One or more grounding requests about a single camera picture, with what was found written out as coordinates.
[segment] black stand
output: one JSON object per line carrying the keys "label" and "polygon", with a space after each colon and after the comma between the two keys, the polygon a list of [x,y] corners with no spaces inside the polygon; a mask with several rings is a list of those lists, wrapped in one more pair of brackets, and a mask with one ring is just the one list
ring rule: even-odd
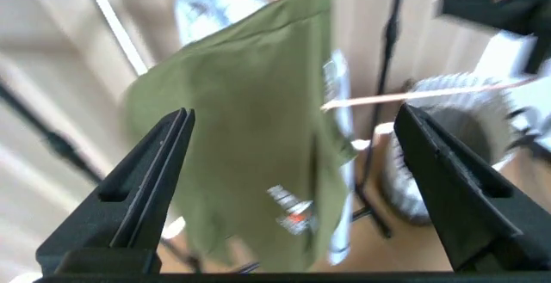
{"label": "black stand", "polygon": [[[394,45],[398,39],[399,31],[399,5],[402,0],[393,0],[392,9],[390,12],[390,18],[387,22],[387,27],[385,28],[385,49],[384,56],[382,60],[381,74],[379,75],[379,85],[377,87],[377,95],[382,95],[385,90],[385,83],[387,81],[388,68],[390,67],[390,59],[393,56]],[[375,134],[375,127],[379,121],[379,115],[381,113],[380,103],[375,104],[375,109],[373,111],[373,116],[371,117],[371,127],[369,130],[370,138],[373,138]],[[373,206],[368,201],[368,198],[365,195],[364,188],[366,186],[369,168],[371,168],[371,162],[373,160],[373,142],[369,143],[368,155],[366,158],[364,173],[361,184],[356,184],[356,197],[362,202],[362,209],[354,212],[352,220],[355,221],[359,218],[362,218],[367,215],[371,215],[377,227],[381,231],[381,234],[384,237],[391,237],[392,231],[388,228],[384,220],[379,216],[379,214],[374,210]]]}
{"label": "black stand", "polygon": [[[75,148],[67,142],[65,138],[56,132],[50,130],[42,123],[34,114],[30,112],[22,103],[20,103],[14,95],[0,82],[0,97],[2,97],[8,105],[11,106],[27,123],[36,129],[45,139],[48,147],[59,157],[67,160],[77,169],[81,170],[88,176],[88,179],[95,185],[102,182],[102,178],[94,172],[90,166],[77,154]],[[190,266],[196,273],[201,271],[199,260],[193,256],[186,256],[181,253],[172,243],[162,239],[160,240],[167,250],[169,250],[180,262]]]}

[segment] white cloth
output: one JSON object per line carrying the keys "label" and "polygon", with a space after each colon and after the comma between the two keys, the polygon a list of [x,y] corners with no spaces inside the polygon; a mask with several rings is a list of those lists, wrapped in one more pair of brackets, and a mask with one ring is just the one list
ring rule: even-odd
{"label": "white cloth", "polygon": [[[350,77],[348,65],[343,54],[336,50],[331,55],[332,68],[330,71],[335,76],[335,98],[350,98]],[[353,134],[352,111],[350,107],[338,108],[336,112],[336,121],[341,132],[344,135]],[[343,214],[337,226],[337,229],[331,237],[328,261],[331,265],[337,265],[342,262],[350,252],[350,224],[352,223],[352,197],[354,192],[354,163],[350,161],[340,168],[346,186],[349,188],[349,195],[344,202]]]}

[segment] corrugated wall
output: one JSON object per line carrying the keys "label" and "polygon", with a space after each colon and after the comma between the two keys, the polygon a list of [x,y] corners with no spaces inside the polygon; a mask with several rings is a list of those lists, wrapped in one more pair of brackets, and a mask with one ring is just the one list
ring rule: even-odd
{"label": "corrugated wall", "polygon": [[[147,68],[176,51],[174,0],[109,0]],[[484,33],[434,19],[435,0],[405,0],[387,92],[408,79],[470,71]],[[95,0],[1,0],[0,80],[106,175],[129,150],[118,102],[136,77]],[[335,46],[352,95],[375,92],[390,0],[335,0]],[[354,108],[365,136],[371,107]],[[0,104],[0,281],[38,271],[34,250],[92,186],[52,156],[40,135]]]}

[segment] green cloth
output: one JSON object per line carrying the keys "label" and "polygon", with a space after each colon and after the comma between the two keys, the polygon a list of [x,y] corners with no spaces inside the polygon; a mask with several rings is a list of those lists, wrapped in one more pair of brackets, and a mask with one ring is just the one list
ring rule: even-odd
{"label": "green cloth", "polygon": [[[195,110],[173,198],[192,249],[230,264],[226,239],[237,236],[274,272],[305,271],[325,256],[348,193],[338,168],[350,160],[334,114],[319,110],[330,7],[278,0],[184,47],[127,92],[134,141],[165,114]],[[282,226],[289,212],[271,188],[313,201],[305,231]]]}

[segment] brown floor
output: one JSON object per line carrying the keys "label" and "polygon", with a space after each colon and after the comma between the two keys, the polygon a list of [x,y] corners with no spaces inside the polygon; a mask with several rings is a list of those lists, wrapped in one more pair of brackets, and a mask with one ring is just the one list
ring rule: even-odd
{"label": "brown floor", "polygon": [[[374,174],[381,168],[384,144],[387,138],[380,138],[377,158],[374,161]],[[503,169],[512,183],[517,185],[535,202],[551,212],[551,168],[543,162],[530,161],[527,153],[521,151]],[[367,194],[377,211],[393,230],[393,237],[383,238],[370,217],[361,218],[352,225],[351,252],[341,264],[331,267],[326,261],[314,265],[314,272],[400,272],[400,271],[449,271],[448,258],[433,227],[416,227],[398,218],[386,205],[376,189],[376,181],[371,181]],[[178,248],[186,251],[183,237],[172,239]],[[243,245],[234,241],[235,260],[240,266],[253,261]],[[185,273],[189,269],[179,263],[165,248],[159,248],[165,273]],[[205,261],[204,271],[208,273],[231,272],[227,268]]]}

